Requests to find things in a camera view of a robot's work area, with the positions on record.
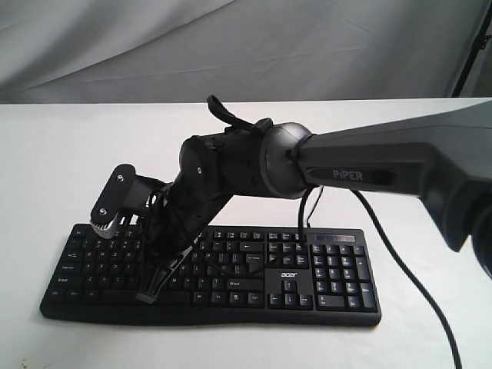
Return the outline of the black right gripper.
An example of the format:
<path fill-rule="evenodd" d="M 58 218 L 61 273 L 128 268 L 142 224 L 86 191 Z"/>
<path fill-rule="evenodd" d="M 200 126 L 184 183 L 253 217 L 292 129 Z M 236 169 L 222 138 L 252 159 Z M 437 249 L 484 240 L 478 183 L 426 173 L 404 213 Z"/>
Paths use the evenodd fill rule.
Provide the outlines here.
<path fill-rule="evenodd" d="M 171 185 L 144 232 L 137 301 L 157 301 L 165 283 L 192 251 L 193 240 L 230 200 L 227 193 L 204 194 L 186 181 Z"/>

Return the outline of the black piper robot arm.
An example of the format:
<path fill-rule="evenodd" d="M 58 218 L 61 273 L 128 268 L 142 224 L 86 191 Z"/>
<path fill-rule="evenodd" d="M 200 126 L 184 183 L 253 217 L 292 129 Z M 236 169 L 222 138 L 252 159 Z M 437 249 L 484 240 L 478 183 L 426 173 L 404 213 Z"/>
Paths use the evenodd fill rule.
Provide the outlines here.
<path fill-rule="evenodd" d="M 298 123 L 256 123 L 213 95 L 227 127 L 181 146 L 176 179 L 149 197 L 145 259 L 188 248 L 234 196 L 300 199 L 318 186 L 419 198 L 447 246 L 471 241 L 491 271 L 491 104 L 324 134 Z"/>

